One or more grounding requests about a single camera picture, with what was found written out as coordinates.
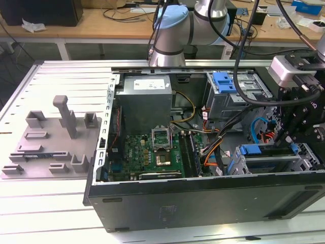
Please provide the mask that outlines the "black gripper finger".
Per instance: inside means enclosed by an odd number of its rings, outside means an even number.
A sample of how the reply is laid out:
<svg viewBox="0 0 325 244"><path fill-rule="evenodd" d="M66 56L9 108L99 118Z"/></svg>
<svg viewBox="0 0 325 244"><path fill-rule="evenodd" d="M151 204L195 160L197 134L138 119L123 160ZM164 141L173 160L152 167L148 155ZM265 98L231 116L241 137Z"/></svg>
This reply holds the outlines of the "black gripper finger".
<svg viewBox="0 0 325 244"><path fill-rule="evenodd" d="M324 150L324 123L299 125L289 131L288 137L294 143L306 143L312 150L320 153Z"/></svg>
<svg viewBox="0 0 325 244"><path fill-rule="evenodd" d="M308 93L302 88L280 88L278 98L281 101L298 100L306 98ZM280 117L280 129L275 138L275 147L287 147L295 141L296 133L300 129L301 122L305 117L306 103L292 106L277 107Z"/></svg>

